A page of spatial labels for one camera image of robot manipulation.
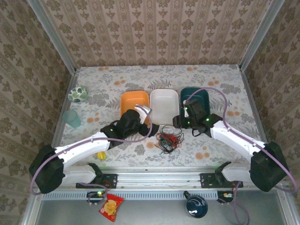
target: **patterned wallpaper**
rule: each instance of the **patterned wallpaper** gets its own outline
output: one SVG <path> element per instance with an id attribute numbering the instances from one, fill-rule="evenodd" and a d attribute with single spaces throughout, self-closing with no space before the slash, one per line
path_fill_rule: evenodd
<path id="1" fill-rule="evenodd" d="M 270 0 L 42 0 L 78 67 L 238 64 Z"/>
<path id="2" fill-rule="evenodd" d="M 300 0 L 286 0 L 246 69 L 268 140 L 300 185 Z M 300 193 L 297 206 L 300 212 Z"/>
<path id="3" fill-rule="evenodd" d="M 22 219 L 28 168 L 52 141 L 69 79 L 28 3 L 0 1 L 0 225 Z"/>

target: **clear plastic cup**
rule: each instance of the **clear plastic cup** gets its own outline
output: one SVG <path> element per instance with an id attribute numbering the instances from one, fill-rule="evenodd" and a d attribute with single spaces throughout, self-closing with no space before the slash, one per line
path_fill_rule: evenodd
<path id="1" fill-rule="evenodd" d="M 68 110 L 62 115 L 62 120 L 73 128 L 77 128 L 81 125 L 80 118 L 74 110 Z"/>

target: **red snack bag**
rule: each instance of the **red snack bag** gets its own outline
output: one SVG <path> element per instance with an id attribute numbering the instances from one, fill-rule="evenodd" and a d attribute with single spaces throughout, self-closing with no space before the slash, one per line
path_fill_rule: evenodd
<path id="1" fill-rule="evenodd" d="M 124 198 L 107 194 L 107 200 L 99 212 L 110 221 L 114 222 L 117 216 L 117 209 L 123 201 Z"/>

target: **dark blue cup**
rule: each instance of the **dark blue cup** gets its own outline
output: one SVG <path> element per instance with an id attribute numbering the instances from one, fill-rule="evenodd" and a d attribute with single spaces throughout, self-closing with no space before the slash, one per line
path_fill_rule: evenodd
<path id="1" fill-rule="evenodd" d="M 194 218 L 202 218 L 208 211 L 208 204 L 206 200 L 198 195 L 191 196 L 188 191 L 183 192 L 187 199 L 186 208 L 190 216 Z"/>

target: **tangled wires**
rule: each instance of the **tangled wires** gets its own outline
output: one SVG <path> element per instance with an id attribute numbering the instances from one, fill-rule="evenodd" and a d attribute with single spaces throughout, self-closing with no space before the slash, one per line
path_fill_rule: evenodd
<path id="1" fill-rule="evenodd" d="M 158 139 L 158 146 L 155 146 L 161 149 L 165 154 L 170 154 L 181 145 L 184 139 L 184 134 L 181 129 L 178 134 L 166 133 L 164 129 L 167 126 L 168 125 L 163 126 L 160 130 L 160 133 L 156 134 L 156 138 Z"/>

